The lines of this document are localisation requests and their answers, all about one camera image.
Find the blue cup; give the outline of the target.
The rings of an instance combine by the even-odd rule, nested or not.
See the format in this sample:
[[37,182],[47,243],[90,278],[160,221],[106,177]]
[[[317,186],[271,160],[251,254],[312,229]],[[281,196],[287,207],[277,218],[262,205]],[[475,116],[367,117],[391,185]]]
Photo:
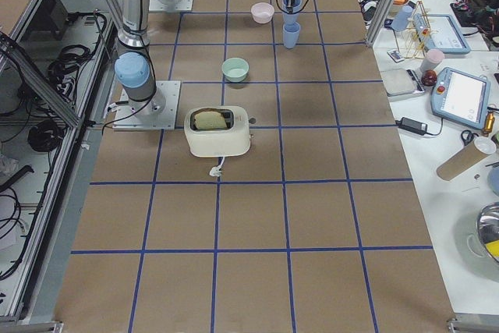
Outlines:
[[299,23],[284,24],[282,27],[283,45],[287,49],[292,49],[296,46],[301,26]]
[[299,11],[302,6],[302,0],[294,0],[291,9],[288,9],[287,5],[288,5],[287,0],[282,0],[282,9],[283,9],[282,15],[283,15],[284,24],[291,25],[297,22]]
[[400,8],[391,22],[391,29],[395,32],[401,32],[409,25],[409,18],[412,15],[412,7],[404,5]]

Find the pink bowl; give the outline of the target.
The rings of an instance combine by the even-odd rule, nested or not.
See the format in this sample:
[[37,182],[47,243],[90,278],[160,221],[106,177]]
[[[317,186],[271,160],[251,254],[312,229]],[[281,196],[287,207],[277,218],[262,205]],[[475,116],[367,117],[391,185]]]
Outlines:
[[267,2],[258,2],[251,6],[250,12],[253,21],[259,24],[266,24],[272,21],[274,16],[274,6]]

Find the green bowl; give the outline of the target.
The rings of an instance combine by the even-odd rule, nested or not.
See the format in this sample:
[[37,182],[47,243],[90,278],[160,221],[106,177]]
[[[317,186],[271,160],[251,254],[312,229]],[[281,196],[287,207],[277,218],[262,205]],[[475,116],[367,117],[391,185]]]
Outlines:
[[228,58],[221,66],[225,79],[232,83],[244,81],[249,72],[249,63],[244,58]]

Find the blue cup on rack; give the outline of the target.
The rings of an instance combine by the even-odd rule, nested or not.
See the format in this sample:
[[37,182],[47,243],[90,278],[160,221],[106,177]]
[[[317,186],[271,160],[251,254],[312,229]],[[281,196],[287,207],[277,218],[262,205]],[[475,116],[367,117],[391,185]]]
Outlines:
[[409,18],[412,15],[412,7],[404,5],[400,8],[391,22],[391,29],[395,32],[401,32],[409,25]]

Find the wooden cup rack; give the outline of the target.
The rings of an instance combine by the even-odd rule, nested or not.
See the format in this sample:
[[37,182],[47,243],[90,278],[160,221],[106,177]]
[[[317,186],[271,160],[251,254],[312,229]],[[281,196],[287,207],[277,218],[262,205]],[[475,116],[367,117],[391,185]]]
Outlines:
[[416,2],[405,30],[394,32],[397,51],[403,58],[422,59],[430,49],[427,44],[432,36],[430,17],[423,2]]

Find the kitchen scale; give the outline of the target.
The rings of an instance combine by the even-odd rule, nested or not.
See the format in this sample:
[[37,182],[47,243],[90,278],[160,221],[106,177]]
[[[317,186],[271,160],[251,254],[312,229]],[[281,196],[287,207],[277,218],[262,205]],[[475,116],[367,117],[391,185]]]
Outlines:
[[416,72],[412,69],[394,69],[380,73],[389,99],[418,96],[425,90]]

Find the teach pendant far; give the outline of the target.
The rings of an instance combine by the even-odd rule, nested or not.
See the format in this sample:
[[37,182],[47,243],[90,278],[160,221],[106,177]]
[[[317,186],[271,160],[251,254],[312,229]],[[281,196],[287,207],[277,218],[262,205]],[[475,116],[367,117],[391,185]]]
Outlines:
[[416,35],[426,50],[438,49],[445,54],[466,55],[471,48],[460,26],[448,14],[420,13],[412,17]]

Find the teach pendant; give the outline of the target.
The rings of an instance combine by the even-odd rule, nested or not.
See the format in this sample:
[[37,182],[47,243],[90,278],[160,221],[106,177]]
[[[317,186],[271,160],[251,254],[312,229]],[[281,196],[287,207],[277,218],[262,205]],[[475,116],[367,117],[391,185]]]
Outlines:
[[438,49],[445,54],[466,55],[471,48],[460,26],[448,14],[420,13],[412,17],[416,35],[426,50]]
[[489,96],[487,78],[446,67],[437,75],[430,106],[434,115],[481,129],[487,117]]

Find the cream toaster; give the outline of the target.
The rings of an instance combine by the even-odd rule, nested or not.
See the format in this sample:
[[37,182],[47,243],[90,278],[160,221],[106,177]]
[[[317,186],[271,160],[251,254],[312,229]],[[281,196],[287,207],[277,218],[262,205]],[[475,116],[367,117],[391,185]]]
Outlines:
[[[194,115],[203,111],[222,113],[227,128],[197,130]],[[246,110],[239,106],[194,108],[184,118],[184,133],[191,154],[200,158],[239,156],[250,149],[249,117]]]

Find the pink cup on desk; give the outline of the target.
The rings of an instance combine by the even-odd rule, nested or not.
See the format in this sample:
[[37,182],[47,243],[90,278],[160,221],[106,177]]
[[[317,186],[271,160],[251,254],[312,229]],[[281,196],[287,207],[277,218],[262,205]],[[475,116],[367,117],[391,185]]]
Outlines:
[[431,48],[426,52],[426,55],[419,67],[419,71],[421,73],[425,73],[426,71],[429,70],[435,70],[435,68],[443,62],[445,59],[445,54],[437,49],[437,48]]

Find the red apple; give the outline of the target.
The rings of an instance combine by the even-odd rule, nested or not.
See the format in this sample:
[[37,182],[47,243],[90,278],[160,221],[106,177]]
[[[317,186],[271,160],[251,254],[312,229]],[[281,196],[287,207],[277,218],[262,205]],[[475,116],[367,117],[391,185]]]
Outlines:
[[421,83],[425,87],[433,87],[437,83],[437,74],[434,70],[427,70],[421,77]]

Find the black power adapter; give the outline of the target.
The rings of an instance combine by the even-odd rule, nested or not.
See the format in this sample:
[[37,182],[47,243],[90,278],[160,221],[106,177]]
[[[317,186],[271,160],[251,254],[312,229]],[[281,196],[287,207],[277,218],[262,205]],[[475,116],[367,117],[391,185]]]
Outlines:
[[424,122],[419,122],[414,119],[402,117],[399,120],[396,120],[395,124],[399,129],[409,131],[410,133],[414,133],[420,136],[424,136],[427,134],[427,124]]

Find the toaster power plug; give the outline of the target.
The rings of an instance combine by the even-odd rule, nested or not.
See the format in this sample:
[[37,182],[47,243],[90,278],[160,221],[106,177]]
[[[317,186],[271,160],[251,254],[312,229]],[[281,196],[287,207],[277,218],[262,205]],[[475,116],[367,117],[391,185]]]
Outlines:
[[216,178],[221,177],[223,174],[224,163],[225,163],[225,157],[221,157],[219,163],[211,168],[211,170],[209,171],[209,175]]

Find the cardboard tube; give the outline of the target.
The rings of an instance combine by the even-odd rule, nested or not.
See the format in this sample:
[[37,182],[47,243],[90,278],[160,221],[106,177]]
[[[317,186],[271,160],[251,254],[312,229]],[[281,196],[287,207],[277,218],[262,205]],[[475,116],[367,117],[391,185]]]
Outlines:
[[437,176],[445,181],[450,181],[476,165],[479,161],[495,153],[496,150],[495,142],[485,136],[478,136],[440,165],[436,169]]

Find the metal bowl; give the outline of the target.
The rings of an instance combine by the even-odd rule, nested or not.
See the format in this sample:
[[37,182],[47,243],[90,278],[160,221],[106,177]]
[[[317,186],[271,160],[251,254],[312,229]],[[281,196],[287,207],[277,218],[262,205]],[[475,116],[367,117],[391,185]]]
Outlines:
[[480,244],[495,263],[498,263],[498,202],[485,206],[476,223]]

